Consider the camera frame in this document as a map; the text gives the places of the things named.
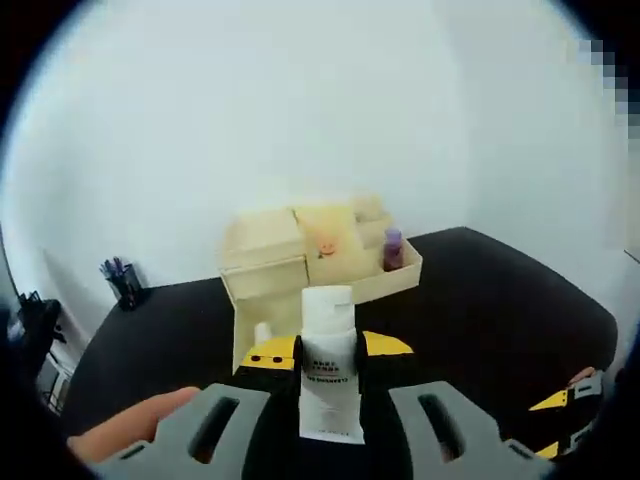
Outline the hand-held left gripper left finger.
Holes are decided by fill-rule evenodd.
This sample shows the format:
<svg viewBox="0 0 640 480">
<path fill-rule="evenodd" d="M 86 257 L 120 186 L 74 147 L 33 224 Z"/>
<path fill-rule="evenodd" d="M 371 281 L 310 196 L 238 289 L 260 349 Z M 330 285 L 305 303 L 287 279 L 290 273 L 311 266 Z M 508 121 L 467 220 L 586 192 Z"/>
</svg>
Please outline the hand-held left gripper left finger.
<svg viewBox="0 0 640 480">
<path fill-rule="evenodd" d="M 298 435 L 301 339 L 273 338 L 140 440 L 98 463 L 101 479 L 267 479 Z"/>
</svg>

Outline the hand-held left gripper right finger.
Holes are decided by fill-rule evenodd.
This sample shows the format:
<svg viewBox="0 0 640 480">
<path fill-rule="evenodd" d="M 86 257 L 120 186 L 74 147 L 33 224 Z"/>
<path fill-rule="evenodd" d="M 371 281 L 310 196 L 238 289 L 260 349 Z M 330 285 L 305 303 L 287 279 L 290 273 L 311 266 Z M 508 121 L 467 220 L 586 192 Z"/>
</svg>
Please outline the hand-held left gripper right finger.
<svg viewBox="0 0 640 480">
<path fill-rule="evenodd" d="M 355 365 L 360 424 L 375 479 L 546 479 L 552 464 L 445 381 L 405 381 L 412 353 L 403 342 L 358 332 Z"/>
</svg>

